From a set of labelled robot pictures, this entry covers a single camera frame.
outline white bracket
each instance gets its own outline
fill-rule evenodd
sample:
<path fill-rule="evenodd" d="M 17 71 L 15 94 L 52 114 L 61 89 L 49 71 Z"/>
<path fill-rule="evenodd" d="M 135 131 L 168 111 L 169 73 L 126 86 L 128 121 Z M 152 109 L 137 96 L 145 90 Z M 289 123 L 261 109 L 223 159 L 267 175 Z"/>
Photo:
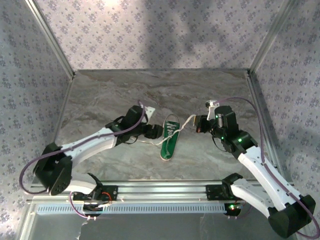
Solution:
<path fill-rule="evenodd" d="M 261 186 L 253 186 L 245 179 L 238 179 L 231 185 L 232 194 L 245 200 L 248 204 L 259 210 L 266 218 L 269 217 L 269 207 L 273 203 L 267 192 Z"/>
<path fill-rule="evenodd" d="M 73 169 L 71 177 L 71 182 L 64 192 L 90 194 L 97 186 L 96 181 L 89 174 L 78 173 Z"/>
<path fill-rule="evenodd" d="M 151 106 L 145 106 L 144 109 L 145 109 L 145 114 L 148 117 L 148 122 L 147 123 L 149 123 L 149 121 L 150 121 L 152 115 L 154 114 L 154 112 L 156 111 L 156 109 L 151 107 Z"/>
<path fill-rule="evenodd" d="M 217 101 L 217 100 L 209 100 L 209 101 L 207 101 L 207 102 L 205 103 L 206 106 L 207 106 L 207 108 L 208 108 L 208 111 L 209 111 L 208 116 L 207 116 L 207 118 L 206 118 L 207 121 L 216 118 L 216 116 L 215 116 L 215 109 L 220 106 L 219 103 L 214 104 L 216 101 Z"/>

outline shoelace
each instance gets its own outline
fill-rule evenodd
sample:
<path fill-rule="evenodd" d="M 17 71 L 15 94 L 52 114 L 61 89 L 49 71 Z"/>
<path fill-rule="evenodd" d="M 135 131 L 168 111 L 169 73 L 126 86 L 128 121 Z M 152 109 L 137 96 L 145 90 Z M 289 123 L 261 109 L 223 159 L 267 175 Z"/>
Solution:
<path fill-rule="evenodd" d="M 180 129 L 177 129 L 175 130 L 175 132 L 180 132 L 181 130 L 183 130 L 185 128 L 185 126 L 187 125 L 188 122 L 190 122 L 190 120 L 192 118 L 194 118 L 196 115 L 195 114 L 192 114 L 191 116 L 188 117 L 188 119 L 184 122 L 184 124 L 182 125 L 182 127 Z M 172 138 L 172 136 L 167 136 L 165 137 L 164 139 L 162 139 L 160 142 L 158 143 L 154 143 L 152 141 L 141 141 L 141 140 L 137 140 L 137 142 L 141 142 L 141 143 L 146 143 L 146 144 L 152 144 L 154 146 L 159 146 L 161 145 L 162 143 L 164 143 L 165 141 L 167 141 L 168 139 Z"/>
<path fill-rule="evenodd" d="M 176 128 L 176 125 L 174 125 L 174 124 L 171 124 L 169 122 L 166 124 L 166 129 L 168 131 L 169 136 L 171 136 L 174 133 L 175 128 Z"/>
<path fill-rule="evenodd" d="M 168 136 L 170 136 L 167 140 L 166 140 L 166 145 L 165 145 L 165 150 L 166 150 L 166 154 L 165 154 L 165 158 L 168 157 L 170 155 L 170 152 L 168 151 L 168 144 L 169 144 L 169 140 L 171 139 L 174 131 L 175 131 L 176 125 L 168 122 L 166 124 L 166 130 L 168 131 Z"/>

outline marble floor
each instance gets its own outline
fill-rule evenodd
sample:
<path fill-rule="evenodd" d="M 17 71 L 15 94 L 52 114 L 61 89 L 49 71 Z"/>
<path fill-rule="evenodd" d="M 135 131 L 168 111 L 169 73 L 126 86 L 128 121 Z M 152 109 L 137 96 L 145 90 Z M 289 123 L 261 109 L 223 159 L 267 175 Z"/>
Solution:
<path fill-rule="evenodd" d="M 184 123 L 191 114 L 207 114 L 207 100 L 231 96 L 252 99 L 243 71 L 80 71 L 71 88 L 57 143 L 95 133 L 124 115 L 137 100 L 156 108 L 150 123 L 162 125 L 168 114 L 178 115 Z M 227 104 L 236 112 L 240 129 L 258 141 L 259 125 L 252 107 L 241 100 Z M 161 160 L 160 147 L 136 142 L 100 152 L 75 169 L 102 181 L 220 180 L 231 173 L 254 178 L 231 154 L 218 150 L 208 133 L 195 133 L 191 123 L 180 133 L 171 161 Z"/>

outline patterned wallpaper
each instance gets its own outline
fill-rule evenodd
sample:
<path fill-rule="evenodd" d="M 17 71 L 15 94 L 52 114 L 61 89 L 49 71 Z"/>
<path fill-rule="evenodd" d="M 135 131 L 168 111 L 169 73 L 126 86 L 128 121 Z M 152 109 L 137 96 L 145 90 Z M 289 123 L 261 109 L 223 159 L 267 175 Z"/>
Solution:
<path fill-rule="evenodd" d="M 37 0 L 74 70 L 249 68 L 282 0 Z"/>
<path fill-rule="evenodd" d="M 300 0 L 257 71 L 287 179 L 320 221 L 320 1 Z"/>
<path fill-rule="evenodd" d="M 26 2 L 0 0 L 0 239 L 15 236 L 20 171 L 50 142 L 68 81 Z"/>

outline metal extrusion bar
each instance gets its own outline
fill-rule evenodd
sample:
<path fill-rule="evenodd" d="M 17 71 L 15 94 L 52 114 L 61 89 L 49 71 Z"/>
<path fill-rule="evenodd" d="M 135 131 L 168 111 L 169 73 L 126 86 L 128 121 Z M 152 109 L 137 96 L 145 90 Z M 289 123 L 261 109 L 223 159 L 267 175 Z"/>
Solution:
<path fill-rule="evenodd" d="M 255 186 L 261 186 L 256 180 L 248 181 Z M 118 186 L 117 204 L 127 203 L 207 203 L 206 186 L 221 185 L 221 181 L 210 180 L 132 180 L 108 181 L 103 185 Z M 32 186 L 33 191 L 42 189 L 40 184 Z M 61 203 L 68 201 L 68 193 L 57 196 L 46 194 L 36 195 L 32 202 L 38 204 Z M 221 200 L 219 203 L 232 203 L 232 200 Z"/>
<path fill-rule="evenodd" d="M 253 79 L 256 75 L 252 74 L 251 76 L 249 76 L 248 73 L 245 74 L 245 78 L 247 80 L 248 83 L 248 87 L 249 90 L 251 92 L 252 95 L 252 99 L 253 99 L 253 103 L 254 105 L 256 105 L 257 110 L 259 115 L 261 116 L 262 119 L 262 125 L 263 125 L 263 130 L 264 130 L 264 142 L 266 145 L 266 150 L 268 152 L 268 158 L 270 159 L 272 165 L 274 167 L 276 167 L 276 169 L 279 171 L 279 173 L 284 177 L 285 176 L 285 172 L 281 167 L 280 161 L 279 161 L 279 157 L 277 154 L 277 150 L 276 150 L 276 146 L 274 145 L 273 141 L 272 141 L 272 137 L 271 137 L 271 133 L 269 128 L 267 127 L 267 116 L 265 114 L 264 111 L 262 111 L 262 107 L 261 104 L 258 100 L 258 95 L 257 95 L 257 91 L 255 89 L 255 86 L 253 84 Z"/>
<path fill-rule="evenodd" d="M 67 102 L 69 100 L 69 96 L 70 96 L 70 92 L 71 92 L 73 83 L 74 83 L 74 77 L 72 77 L 68 82 L 68 87 L 66 89 L 66 92 L 65 92 L 65 95 L 64 95 L 64 98 L 63 98 L 63 102 L 62 102 L 62 108 L 60 110 L 60 114 L 59 114 L 59 117 L 58 117 L 58 123 L 55 126 L 54 133 L 53 133 L 53 136 L 52 136 L 51 141 L 50 141 L 51 143 L 53 143 L 53 142 L 55 142 L 57 140 L 58 134 L 60 132 L 61 125 L 62 125 L 62 122 L 63 122 L 63 119 L 64 119 L 66 105 L 67 105 Z"/>
<path fill-rule="evenodd" d="M 278 13 L 276 14 L 274 21 L 270 27 L 270 30 L 266 34 L 257 54 L 255 55 L 251 65 L 250 71 L 256 72 L 259 66 L 261 65 L 262 61 L 264 60 L 266 54 L 268 53 L 271 45 L 273 44 L 274 40 L 276 39 L 278 32 L 280 31 L 281 27 L 285 23 L 289 13 L 295 6 L 298 0 L 285 0 L 283 1 Z"/>
<path fill-rule="evenodd" d="M 51 46 L 54 54 L 58 58 L 60 64 L 62 65 L 64 71 L 68 75 L 68 77 L 71 79 L 74 76 L 74 71 L 71 68 L 65 54 L 61 50 L 57 39 L 55 38 L 54 34 L 52 33 L 50 27 L 48 26 L 43 14 L 40 11 L 40 8 L 36 4 L 34 0 L 25 0 L 27 6 L 30 8 L 35 20 L 38 22 L 45 38 L 47 39 L 49 45 Z"/>

